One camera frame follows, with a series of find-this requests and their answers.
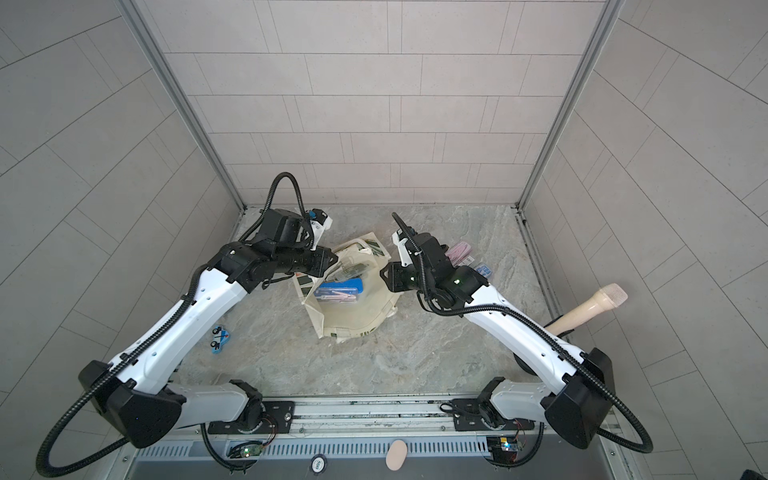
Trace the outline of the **floral canvas tote bag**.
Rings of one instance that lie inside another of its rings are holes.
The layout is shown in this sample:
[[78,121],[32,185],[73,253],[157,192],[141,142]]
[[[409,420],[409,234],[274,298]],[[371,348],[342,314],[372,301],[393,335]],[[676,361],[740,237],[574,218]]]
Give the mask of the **floral canvas tote bag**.
[[394,316],[400,295],[389,291],[380,277],[391,255],[374,233],[333,252],[339,262],[323,277],[299,274],[292,283],[316,335],[343,342],[371,334]]

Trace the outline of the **pink compass set case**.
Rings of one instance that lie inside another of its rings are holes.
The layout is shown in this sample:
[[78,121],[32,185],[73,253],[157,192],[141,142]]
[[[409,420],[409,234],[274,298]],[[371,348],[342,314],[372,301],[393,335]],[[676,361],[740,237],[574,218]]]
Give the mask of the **pink compass set case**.
[[459,241],[446,251],[446,256],[450,260],[453,266],[460,265],[467,257],[470,256],[472,247],[466,241]]

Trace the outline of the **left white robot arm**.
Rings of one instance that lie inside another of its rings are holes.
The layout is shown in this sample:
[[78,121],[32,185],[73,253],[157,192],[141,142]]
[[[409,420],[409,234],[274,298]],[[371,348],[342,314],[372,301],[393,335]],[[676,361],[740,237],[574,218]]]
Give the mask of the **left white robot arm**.
[[331,224],[320,209],[306,217],[267,210],[255,237],[224,245],[203,265],[190,292],[139,340],[109,362],[93,361],[81,371],[81,384],[91,387],[99,376],[127,364],[95,394],[97,412],[137,448],[197,424],[256,423],[261,395],[248,383],[183,386],[169,379],[221,317],[263,282],[279,273],[320,277],[334,265],[337,256],[318,243]]

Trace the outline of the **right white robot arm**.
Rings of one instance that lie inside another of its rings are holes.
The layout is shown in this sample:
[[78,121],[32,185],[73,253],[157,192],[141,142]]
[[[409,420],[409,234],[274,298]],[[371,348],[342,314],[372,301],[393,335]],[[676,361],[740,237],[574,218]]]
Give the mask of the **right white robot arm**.
[[543,389],[523,394],[509,380],[494,380],[478,401],[491,425],[503,420],[543,421],[563,440],[585,449],[609,434],[602,423],[621,409],[610,358],[597,348],[585,352],[543,327],[508,302],[481,273],[455,266],[446,246],[427,232],[405,226],[393,235],[399,258],[380,272],[393,293],[414,291],[425,310],[463,317],[499,340],[535,376]]

